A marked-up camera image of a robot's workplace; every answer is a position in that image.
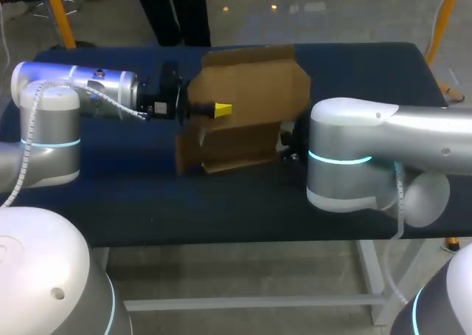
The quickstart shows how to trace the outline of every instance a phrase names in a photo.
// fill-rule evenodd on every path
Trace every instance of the cardboard box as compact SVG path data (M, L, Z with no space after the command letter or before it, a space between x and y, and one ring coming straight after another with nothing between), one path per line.
M295 61L294 46L208 53L190 83L191 103L230 103L232 114L193 117L177 139L179 173L201 165L207 173L278 159L282 121L310 103L310 78Z

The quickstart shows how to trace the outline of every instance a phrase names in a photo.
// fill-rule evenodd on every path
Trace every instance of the blue tabletop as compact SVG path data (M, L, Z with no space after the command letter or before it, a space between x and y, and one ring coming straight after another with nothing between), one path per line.
M157 88L165 60L179 62L192 79L208 49L97 48L40 53L36 60L128 70ZM444 106L423 56L413 44L296 45L296 59L311 76L311 99L357 97L385 103ZM395 221L376 211L333 214L305 197L305 169L271 164L206 176L177 177L177 122L83 118L80 177L66 185L24 190L15 205L43 207L68 218L92 246L246 241L379 239ZM10 105L0 139L19 138L18 109ZM472 235L472 182L451 178L443 216L406 238Z

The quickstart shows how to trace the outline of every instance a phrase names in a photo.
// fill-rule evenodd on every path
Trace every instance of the floor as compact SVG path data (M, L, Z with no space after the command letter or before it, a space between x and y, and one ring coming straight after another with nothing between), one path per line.
M411 41L424 49L439 0L207 0L212 42L279 44ZM70 17L78 40L99 46L155 44L138 0L83 2ZM27 13L6 26L12 63L31 60L58 40ZM472 1L459 0L435 74L472 95ZM4 62L3 54L0 63ZM385 243L377 242L379 252ZM402 242L392 259L404 250ZM438 250L423 284L450 258ZM125 299L365 291L352 241L226 244L111 250L110 276ZM367 307L166 311L132 314L136 335L386 335Z

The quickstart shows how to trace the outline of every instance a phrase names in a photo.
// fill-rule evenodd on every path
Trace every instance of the yellow pole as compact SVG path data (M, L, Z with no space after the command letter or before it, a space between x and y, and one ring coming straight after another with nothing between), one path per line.
M66 11L64 10L64 6L62 0L49 0L51 4L52 11L54 13L54 17L56 18L56 22L58 23L58 28L60 31L60 35L64 41L64 45L67 49L75 49L77 48L77 44L75 43L74 34L72 34L71 25L69 24L69 20L67 19Z
M426 53L426 62L431 64L436 57L437 50L440 48L441 40L445 32L445 28L448 26L449 17L452 14L456 0L444 0L440 13L437 17L436 27L434 29L433 43Z

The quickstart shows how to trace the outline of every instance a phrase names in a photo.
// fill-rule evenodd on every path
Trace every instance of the person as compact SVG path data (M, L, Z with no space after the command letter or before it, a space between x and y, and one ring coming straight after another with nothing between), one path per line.
M211 46L206 0L173 0L180 26L170 0L139 1L161 46Z

